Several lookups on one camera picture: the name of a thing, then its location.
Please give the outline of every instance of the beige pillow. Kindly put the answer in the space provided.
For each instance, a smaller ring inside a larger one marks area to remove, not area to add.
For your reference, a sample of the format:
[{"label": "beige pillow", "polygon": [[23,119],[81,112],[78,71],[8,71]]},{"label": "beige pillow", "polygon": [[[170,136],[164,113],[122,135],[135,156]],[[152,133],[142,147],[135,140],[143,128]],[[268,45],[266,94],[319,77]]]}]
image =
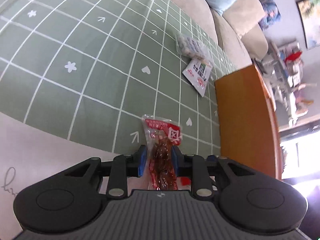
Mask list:
[{"label": "beige pillow", "polygon": [[265,15],[266,13],[259,0],[237,0],[222,16],[236,34],[242,38]]}]

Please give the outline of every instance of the silver screw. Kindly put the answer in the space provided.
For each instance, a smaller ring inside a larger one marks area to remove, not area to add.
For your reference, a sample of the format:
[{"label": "silver screw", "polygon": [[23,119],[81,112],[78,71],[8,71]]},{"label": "silver screw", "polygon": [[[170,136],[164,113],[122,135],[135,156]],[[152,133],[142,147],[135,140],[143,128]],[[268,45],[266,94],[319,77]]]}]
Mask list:
[{"label": "silver screw", "polygon": [[124,191],[120,188],[112,188],[109,190],[109,195],[114,196],[114,197],[120,197],[124,194]]},{"label": "silver screw", "polygon": [[201,189],[198,189],[196,193],[200,197],[209,197],[209,196],[211,196],[212,191],[208,190],[206,188],[201,188]]}]

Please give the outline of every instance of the cursive handwriting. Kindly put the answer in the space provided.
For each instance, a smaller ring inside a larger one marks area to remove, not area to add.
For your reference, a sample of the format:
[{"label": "cursive handwriting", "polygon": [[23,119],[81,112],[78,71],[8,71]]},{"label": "cursive handwriting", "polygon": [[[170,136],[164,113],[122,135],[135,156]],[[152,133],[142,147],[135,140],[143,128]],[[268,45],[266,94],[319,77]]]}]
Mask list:
[{"label": "cursive handwriting", "polygon": [[[13,176],[9,175],[10,170],[13,170]],[[4,176],[3,186],[0,186],[1,188],[3,188],[4,191],[9,192],[13,196],[16,196],[17,193],[13,193],[13,188],[8,188],[8,186],[13,182],[15,176],[16,176],[16,169],[14,167],[10,167]]]}]

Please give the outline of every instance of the white snack package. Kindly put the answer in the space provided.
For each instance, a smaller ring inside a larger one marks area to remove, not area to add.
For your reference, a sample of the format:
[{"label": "white snack package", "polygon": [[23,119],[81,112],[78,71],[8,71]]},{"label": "white snack package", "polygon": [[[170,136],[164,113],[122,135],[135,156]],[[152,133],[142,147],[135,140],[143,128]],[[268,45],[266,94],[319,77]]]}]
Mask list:
[{"label": "white snack package", "polygon": [[200,60],[192,59],[182,72],[202,97],[204,97],[207,88],[211,69],[210,66],[203,64]]},{"label": "white snack package", "polygon": [[176,33],[177,51],[181,55],[198,59],[206,65],[213,66],[211,52],[202,42],[193,39],[183,33]]}]

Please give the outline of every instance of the red snack package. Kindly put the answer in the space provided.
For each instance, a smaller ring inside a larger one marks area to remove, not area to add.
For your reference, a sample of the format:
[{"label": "red snack package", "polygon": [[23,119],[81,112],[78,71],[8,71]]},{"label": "red snack package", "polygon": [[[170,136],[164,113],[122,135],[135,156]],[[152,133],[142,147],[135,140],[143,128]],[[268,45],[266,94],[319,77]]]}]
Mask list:
[{"label": "red snack package", "polygon": [[180,127],[171,120],[147,115],[142,117],[142,122],[148,144],[153,189],[178,190],[171,147],[181,143]]}]

